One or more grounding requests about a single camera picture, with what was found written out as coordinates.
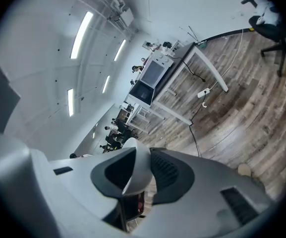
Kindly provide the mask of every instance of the electrical cord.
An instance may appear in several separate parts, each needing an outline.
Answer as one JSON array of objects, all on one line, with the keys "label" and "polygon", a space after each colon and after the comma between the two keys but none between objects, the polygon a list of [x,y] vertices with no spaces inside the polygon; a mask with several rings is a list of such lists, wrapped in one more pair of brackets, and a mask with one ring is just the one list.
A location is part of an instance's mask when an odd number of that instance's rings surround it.
[{"label": "electrical cord", "polygon": [[[237,54],[238,54],[239,51],[240,51],[241,43],[242,43],[242,40],[243,40],[243,32],[244,32],[244,29],[242,29],[242,35],[241,35],[240,45],[238,46],[238,50],[237,50],[237,52],[236,52],[236,54],[235,54],[235,56],[234,56],[234,58],[233,58],[233,61],[232,61],[231,65],[227,68],[227,70],[222,74],[221,77],[223,77],[223,76],[227,73],[227,71],[231,68],[232,64],[233,64],[234,61],[235,61],[235,58],[236,58]],[[217,84],[217,81],[216,81],[216,82],[214,83],[214,85],[210,88],[210,91],[212,90],[212,88],[214,88],[214,86],[215,86],[216,84]]]},{"label": "electrical cord", "polygon": [[201,78],[201,79],[202,79],[202,82],[206,82],[206,80],[205,80],[204,78],[200,77],[200,76],[197,75],[197,74],[194,74],[194,73],[191,71],[191,69],[189,68],[189,66],[184,62],[184,60],[183,60],[182,58],[172,58],[172,57],[171,57],[171,59],[181,59],[182,62],[187,66],[188,70],[190,71],[190,73],[191,73],[193,76],[196,76],[196,77],[198,77],[198,78]]},{"label": "electrical cord", "polygon": [[[195,117],[195,116],[198,114],[198,112],[200,111],[200,109],[201,109],[201,107],[202,107],[202,103],[204,103],[204,100],[206,99],[206,93],[207,93],[207,91],[204,91],[203,101],[201,102],[200,107],[199,107],[199,109],[197,110],[197,112],[192,116],[191,121],[194,119],[194,117]],[[196,140],[196,137],[194,136],[194,134],[193,134],[193,132],[192,132],[191,125],[189,125],[189,130],[190,130],[190,132],[191,132],[191,134],[192,134],[194,143],[196,144],[196,148],[197,148],[197,152],[198,152],[198,157],[201,157],[201,158],[202,158],[202,154],[200,153],[200,151],[199,151],[199,149],[198,149],[197,140]]]}]

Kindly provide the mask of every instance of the black cable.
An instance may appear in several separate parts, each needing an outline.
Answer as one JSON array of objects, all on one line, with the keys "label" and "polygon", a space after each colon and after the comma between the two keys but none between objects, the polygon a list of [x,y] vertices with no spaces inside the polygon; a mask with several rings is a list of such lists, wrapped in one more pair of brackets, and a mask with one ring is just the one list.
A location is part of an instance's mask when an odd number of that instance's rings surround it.
[{"label": "black cable", "polygon": [[189,66],[184,62],[184,60],[182,60],[182,62],[187,66],[188,70],[190,71],[190,73],[191,73],[193,76],[196,76],[196,77],[201,78],[201,79],[202,79],[202,82],[206,82],[206,80],[205,80],[204,78],[200,77],[200,76],[197,75],[197,74],[194,74],[194,73],[191,71],[191,69],[189,68]]},{"label": "black cable", "polygon": [[[202,103],[204,103],[204,100],[206,99],[206,93],[207,91],[204,91],[204,98],[203,98],[203,101],[201,102],[200,104],[200,107],[199,109],[197,110],[197,112],[192,116],[191,118],[191,121],[194,119],[194,117],[198,114],[198,112],[200,111],[201,107],[202,107]],[[197,151],[198,151],[198,156],[202,158],[202,154],[200,153],[199,149],[198,149],[198,145],[197,145],[197,140],[196,140],[196,137],[194,136],[192,130],[191,130],[191,125],[189,125],[189,130],[192,134],[192,137],[193,137],[193,140],[194,140],[194,143],[196,144],[196,148],[197,148]]]}]

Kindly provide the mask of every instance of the black handle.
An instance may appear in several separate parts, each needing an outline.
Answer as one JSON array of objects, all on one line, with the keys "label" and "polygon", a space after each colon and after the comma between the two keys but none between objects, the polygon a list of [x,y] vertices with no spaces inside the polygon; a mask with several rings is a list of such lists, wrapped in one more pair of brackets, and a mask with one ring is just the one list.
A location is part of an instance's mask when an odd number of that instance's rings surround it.
[{"label": "black handle", "polygon": [[247,2],[250,2],[255,8],[257,7],[257,3],[254,0],[243,0],[241,4],[246,4]]}]

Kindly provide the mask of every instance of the white cable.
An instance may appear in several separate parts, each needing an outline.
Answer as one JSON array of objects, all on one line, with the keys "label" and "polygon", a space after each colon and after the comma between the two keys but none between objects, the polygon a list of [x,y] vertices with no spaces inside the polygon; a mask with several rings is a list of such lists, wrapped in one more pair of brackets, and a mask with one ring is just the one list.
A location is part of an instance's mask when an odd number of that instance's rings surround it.
[{"label": "white cable", "polygon": [[[236,54],[235,54],[235,56],[234,56],[234,58],[233,58],[233,61],[232,61],[231,65],[229,66],[229,68],[227,68],[227,70],[222,74],[221,77],[223,77],[223,76],[227,73],[227,71],[231,68],[232,64],[233,64],[234,61],[235,61],[235,58],[236,58],[237,54],[240,52],[241,43],[242,43],[242,40],[243,40],[243,32],[244,32],[244,29],[242,29],[242,35],[241,35],[240,45],[238,46],[238,50],[237,50],[237,52],[236,52]],[[210,88],[210,91],[212,90],[212,88],[214,88],[214,86],[215,86],[216,84],[217,84],[217,81],[216,81],[216,82],[214,83],[214,85]]]}]

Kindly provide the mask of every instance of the black vent grille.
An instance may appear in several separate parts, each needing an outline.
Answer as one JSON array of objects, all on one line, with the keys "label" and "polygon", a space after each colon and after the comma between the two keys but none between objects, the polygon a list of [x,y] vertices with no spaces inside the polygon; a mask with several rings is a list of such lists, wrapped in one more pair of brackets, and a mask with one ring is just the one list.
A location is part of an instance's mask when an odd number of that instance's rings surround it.
[{"label": "black vent grille", "polygon": [[221,194],[242,225],[249,223],[258,216],[255,209],[245,200],[236,188],[225,189],[221,191]]},{"label": "black vent grille", "polygon": [[175,183],[178,177],[177,166],[156,153],[151,155],[151,170],[158,192]]}]

